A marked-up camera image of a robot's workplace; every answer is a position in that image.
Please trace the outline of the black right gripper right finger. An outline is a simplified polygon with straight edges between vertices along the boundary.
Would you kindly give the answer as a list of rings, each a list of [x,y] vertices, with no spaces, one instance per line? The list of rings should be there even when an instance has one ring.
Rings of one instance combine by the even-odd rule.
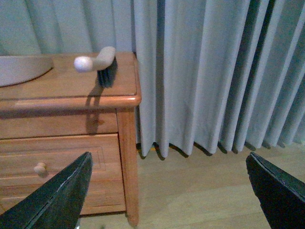
[[[305,184],[251,152],[246,168],[254,194],[272,229],[305,227]]]

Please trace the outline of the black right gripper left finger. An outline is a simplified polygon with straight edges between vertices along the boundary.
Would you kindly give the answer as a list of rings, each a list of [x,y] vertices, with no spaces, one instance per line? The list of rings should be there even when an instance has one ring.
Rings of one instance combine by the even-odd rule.
[[[2,229],[76,228],[92,174],[86,152],[0,216]]]

